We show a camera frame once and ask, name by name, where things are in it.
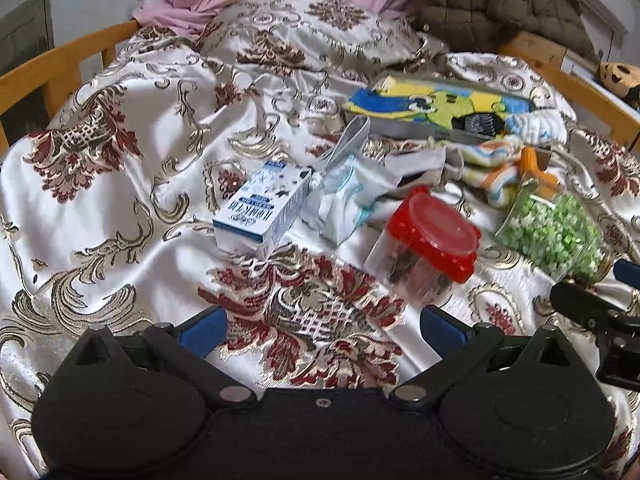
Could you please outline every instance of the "jar of green peas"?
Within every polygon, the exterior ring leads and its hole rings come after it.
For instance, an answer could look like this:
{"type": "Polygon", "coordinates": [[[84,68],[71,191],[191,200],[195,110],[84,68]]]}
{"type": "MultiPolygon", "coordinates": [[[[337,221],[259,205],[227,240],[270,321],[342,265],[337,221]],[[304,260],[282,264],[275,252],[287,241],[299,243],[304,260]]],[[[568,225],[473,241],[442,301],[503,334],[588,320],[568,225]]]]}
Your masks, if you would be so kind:
{"type": "Polygon", "coordinates": [[[536,178],[523,181],[495,237],[556,281],[568,274],[587,283],[602,279],[610,252],[601,229],[580,201],[536,178]]]}

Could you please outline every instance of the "blue gripper pad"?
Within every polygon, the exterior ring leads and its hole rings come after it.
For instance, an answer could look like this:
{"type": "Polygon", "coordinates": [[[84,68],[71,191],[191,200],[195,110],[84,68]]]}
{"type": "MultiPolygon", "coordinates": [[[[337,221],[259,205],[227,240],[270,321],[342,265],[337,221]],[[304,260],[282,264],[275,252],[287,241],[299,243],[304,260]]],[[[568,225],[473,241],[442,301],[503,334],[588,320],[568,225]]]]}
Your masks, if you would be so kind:
{"type": "Polygon", "coordinates": [[[420,313],[420,334],[443,359],[468,343],[471,327],[433,305],[420,313]]]}
{"type": "Polygon", "coordinates": [[[633,288],[640,288],[640,266],[626,260],[618,260],[613,264],[613,275],[616,279],[633,288]]]}
{"type": "Polygon", "coordinates": [[[199,358],[206,358],[226,338],[226,311],[214,306],[177,327],[178,342],[199,358]]]}

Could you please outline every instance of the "clear plastic jar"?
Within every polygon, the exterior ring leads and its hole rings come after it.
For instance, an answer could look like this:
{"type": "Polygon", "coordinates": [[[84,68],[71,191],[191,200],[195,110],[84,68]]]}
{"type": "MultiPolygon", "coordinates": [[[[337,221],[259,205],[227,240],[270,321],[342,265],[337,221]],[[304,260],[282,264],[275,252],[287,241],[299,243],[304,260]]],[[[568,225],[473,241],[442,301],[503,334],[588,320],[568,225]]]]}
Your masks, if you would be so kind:
{"type": "Polygon", "coordinates": [[[434,303],[474,272],[480,232],[416,186],[386,224],[365,270],[416,306],[434,303]]]}
{"type": "Polygon", "coordinates": [[[523,181],[495,237],[556,281],[573,274],[595,282],[609,252],[601,229],[579,200],[536,178],[523,181]]]}

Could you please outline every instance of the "pillow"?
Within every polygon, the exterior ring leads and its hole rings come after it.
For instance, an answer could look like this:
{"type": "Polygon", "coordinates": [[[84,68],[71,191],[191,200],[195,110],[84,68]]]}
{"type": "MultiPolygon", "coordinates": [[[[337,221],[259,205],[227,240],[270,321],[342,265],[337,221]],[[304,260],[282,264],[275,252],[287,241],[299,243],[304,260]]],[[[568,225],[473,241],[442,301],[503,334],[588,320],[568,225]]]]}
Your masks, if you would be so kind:
{"type": "Polygon", "coordinates": [[[196,44],[203,56],[282,77],[304,69],[363,82],[422,46],[404,18],[388,20],[347,0],[239,0],[196,44]]]}

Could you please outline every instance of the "red lid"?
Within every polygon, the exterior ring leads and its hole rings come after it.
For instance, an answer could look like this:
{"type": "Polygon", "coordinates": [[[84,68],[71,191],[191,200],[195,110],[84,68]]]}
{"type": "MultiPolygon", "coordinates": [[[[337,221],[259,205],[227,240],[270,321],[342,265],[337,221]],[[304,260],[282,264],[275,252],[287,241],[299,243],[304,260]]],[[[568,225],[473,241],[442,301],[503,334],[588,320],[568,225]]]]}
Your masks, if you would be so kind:
{"type": "Polygon", "coordinates": [[[424,186],[414,187],[386,230],[454,282],[465,283],[474,273],[480,231],[424,186]]]}

